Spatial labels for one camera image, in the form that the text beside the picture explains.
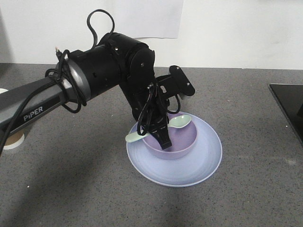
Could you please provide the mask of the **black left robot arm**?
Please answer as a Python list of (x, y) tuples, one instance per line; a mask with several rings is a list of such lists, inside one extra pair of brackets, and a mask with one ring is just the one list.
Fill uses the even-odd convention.
[(38, 81), (0, 96), (0, 145), (8, 137), (53, 109), (78, 113), (96, 96), (119, 86), (140, 135), (151, 134), (162, 149), (172, 143), (168, 132), (169, 101), (155, 77), (155, 52), (147, 44), (119, 33), (106, 34), (90, 50), (57, 51), (58, 64)]

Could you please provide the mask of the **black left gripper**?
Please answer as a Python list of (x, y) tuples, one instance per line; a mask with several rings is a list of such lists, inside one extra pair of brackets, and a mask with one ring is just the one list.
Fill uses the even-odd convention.
[(166, 92), (161, 89), (162, 84), (157, 81), (136, 81), (131, 84), (131, 107), (133, 117), (137, 120), (137, 133), (144, 136), (147, 133), (157, 140), (162, 150), (170, 148), (172, 142), (169, 137), (168, 116), (177, 111), (168, 109), (169, 98), (177, 96), (175, 87)]

